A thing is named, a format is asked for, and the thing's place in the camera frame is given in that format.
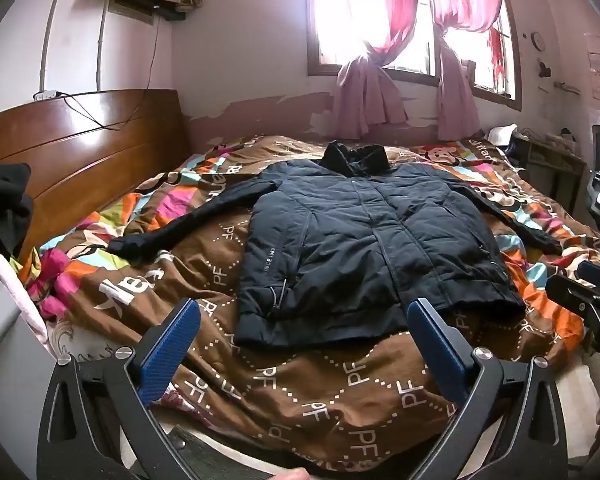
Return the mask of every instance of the pipe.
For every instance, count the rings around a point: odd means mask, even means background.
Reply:
[[[100,74],[102,72],[102,42],[104,40],[104,22],[107,19],[107,10],[109,10],[109,1],[104,0],[102,5],[102,17],[100,19],[100,35],[98,37],[98,58],[96,61],[96,91],[102,90]]]
[[[42,43],[42,59],[40,60],[40,88],[38,90],[40,92],[45,91],[45,75],[46,75],[46,55],[49,50],[49,37],[51,36],[51,24],[54,20],[54,14],[56,13],[56,5],[58,4],[58,0],[53,0],[51,2],[51,8],[49,9],[49,17],[46,20],[46,29],[45,29],[45,41]]]

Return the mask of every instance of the pink towel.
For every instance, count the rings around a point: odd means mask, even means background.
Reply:
[[[20,308],[22,317],[29,323],[29,326],[33,330],[34,334],[42,344],[46,343],[46,326],[42,321],[42,316],[36,309],[36,306],[30,300],[27,291],[20,283],[16,273],[8,261],[5,260],[4,256],[0,254],[0,281],[10,292],[14,301]]]

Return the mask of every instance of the window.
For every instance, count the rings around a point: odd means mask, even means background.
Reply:
[[[309,75],[334,75],[343,61],[364,54],[365,47],[347,25],[347,0],[308,0],[309,12]],[[475,63],[473,92],[476,97],[522,108],[520,93],[520,56],[518,38],[509,0],[502,5],[494,24],[503,53],[504,70],[493,76],[488,32],[467,32],[451,29],[446,42],[463,64]],[[418,13],[413,39],[391,65],[385,67],[395,80],[437,86],[440,82],[439,45],[433,33],[429,0],[418,0]]]

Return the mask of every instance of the pink curtain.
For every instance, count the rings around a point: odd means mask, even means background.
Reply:
[[[459,140],[480,129],[478,110],[456,53],[446,44],[450,28],[484,32],[500,14],[502,0],[430,0],[436,34],[440,38],[442,74],[438,89],[438,138]]]
[[[418,0],[349,0],[349,9],[366,55],[340,70],[332,121],[335,137],[359,139],[370,124],[407,120],[400,92],[382,67],[411,40]]]

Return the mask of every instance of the wall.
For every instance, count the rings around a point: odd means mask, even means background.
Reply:
[[[174,25],[174,84],[202,150],[252,133],[325,134],[335,78],[307,76],[305,0],[203,0]],[[554,90],[538,78],[538,57],[560,75],[557,33],[547,0],[511,0],[522,58],[522,113],[476,100],[486,130],[513,121],[553,131],[559,118]],[[525,32],[538,30],[547,51],[539,56]],[[538,89],[543,86],[548,94]],[[382,128],[386,143],[421,144],[436,138],[436,88],[398,83],[410,117],[407,127]]]
[[[581,96],[562,92],[563,123],[574,133],[583,158],[592,166],[591,126],[600,124],[600,101],[592,96],[585,34],[600,36],[600,17],[588,0],[548,1],[560,44],[561,80],[581,91]]]
[[[40,89],[43,40],[53,0],[16,0],[0,22],[0,111],[30,102]],[[96,90],[96,60],[105,0],[58,0],[46,58],[46,90]],[[172,88],[171,24],[160,20],[151,88]],[[144,88],[154,52],[154,25],[108,12],[102,90]]]

